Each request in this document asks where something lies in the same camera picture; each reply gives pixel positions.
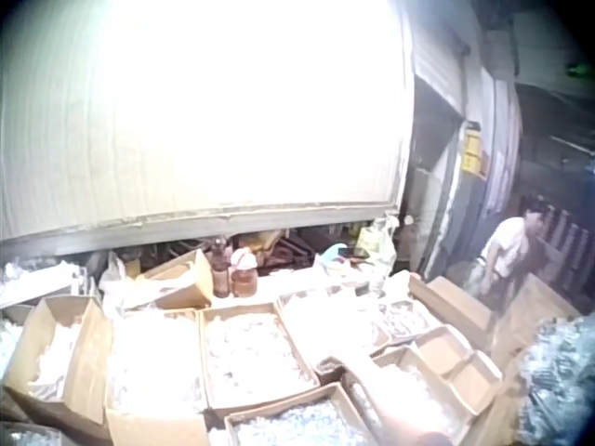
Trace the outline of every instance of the jar lid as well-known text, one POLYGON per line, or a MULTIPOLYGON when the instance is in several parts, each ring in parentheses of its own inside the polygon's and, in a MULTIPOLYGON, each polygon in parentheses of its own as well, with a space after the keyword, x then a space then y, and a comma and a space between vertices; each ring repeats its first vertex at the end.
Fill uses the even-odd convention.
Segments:
POLYGON ((230 261, 231 265, 239 270, 255 269, 258 266, 257 257, 249 248, 236 249, 230 261))

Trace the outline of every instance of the man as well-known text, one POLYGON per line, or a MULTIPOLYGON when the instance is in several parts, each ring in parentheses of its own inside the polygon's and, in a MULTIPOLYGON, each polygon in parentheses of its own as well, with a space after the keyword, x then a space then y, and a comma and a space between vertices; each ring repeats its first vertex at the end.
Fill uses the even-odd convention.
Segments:
POLYGON ((482 255, 469 268, 463 288, 501 313, 506 311, 515 285, 536 267, 532 264, 540 245, 538 237, 543 232, 544 217, 543 202, 535 200, 526 204, 523 216, 500 223, 482 255))

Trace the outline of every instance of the brown bottle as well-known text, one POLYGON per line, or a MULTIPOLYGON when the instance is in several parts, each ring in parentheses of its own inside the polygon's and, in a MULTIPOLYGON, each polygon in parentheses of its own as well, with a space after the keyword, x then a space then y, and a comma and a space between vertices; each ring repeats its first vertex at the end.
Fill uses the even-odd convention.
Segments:
POLYGON ((257 293, 258 272, 257 258, 249 249, 238 249, 231 255, 233 273, 231 291, 236 297, 251 297, 257 293))
POLYGON ((211 246, 213 294, 216 297, 227 297, 230 295, 230 265, 225 255, 225 244, 225 239, 219 238, 211 246))

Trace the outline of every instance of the garage door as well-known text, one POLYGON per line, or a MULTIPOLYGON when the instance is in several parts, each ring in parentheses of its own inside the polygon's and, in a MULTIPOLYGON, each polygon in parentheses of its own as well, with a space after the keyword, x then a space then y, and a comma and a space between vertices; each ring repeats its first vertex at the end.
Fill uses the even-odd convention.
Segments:
POLYGON ((436 90, 457 112, 464 115, 463 48, 452 33, 428 16, 422 7, 411 6, 411 28, 416 75, 436 90))

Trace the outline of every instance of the white t-shirt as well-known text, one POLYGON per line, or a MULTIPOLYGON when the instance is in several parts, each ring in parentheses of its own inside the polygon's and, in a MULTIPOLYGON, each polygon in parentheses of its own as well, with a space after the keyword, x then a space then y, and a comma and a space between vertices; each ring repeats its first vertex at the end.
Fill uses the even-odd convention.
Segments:
POLYGON ((493 242, 498 243, 502 248, 494 268, 500 277, 508 277, 529 252, 529 241, 524 232, 523 218, 516 216, 498 225, 496 232, 483 248, 482 257, 485 260, 493 242))

